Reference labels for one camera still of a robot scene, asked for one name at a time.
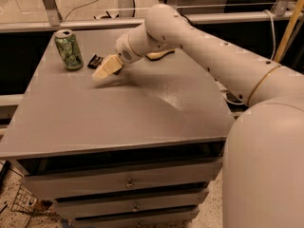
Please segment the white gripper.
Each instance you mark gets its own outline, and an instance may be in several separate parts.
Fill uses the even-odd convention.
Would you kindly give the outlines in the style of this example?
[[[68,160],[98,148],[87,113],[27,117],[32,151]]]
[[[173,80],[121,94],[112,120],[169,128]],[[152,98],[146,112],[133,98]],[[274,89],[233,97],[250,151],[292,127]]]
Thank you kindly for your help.
[[[132,64],[141,60],[130,46],[129,33],[124,33],[115,42],[115,51],[117,54],[110,54],[106,56],[100,66],[98,66],[92,74],[92,79],[96,82],[108,77],[111,74],[123,68],[123,62]]]

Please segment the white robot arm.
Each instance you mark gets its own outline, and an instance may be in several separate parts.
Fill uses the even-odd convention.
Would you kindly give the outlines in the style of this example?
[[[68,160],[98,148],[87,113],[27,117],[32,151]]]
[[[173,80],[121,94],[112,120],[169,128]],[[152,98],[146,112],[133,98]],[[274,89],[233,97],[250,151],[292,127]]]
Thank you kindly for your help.
[[[159,4],[121,36],[99,81],[150,52],[181,48],[247,105],[226,139],[223,228],[304,228],[304,75],[194,28]]]

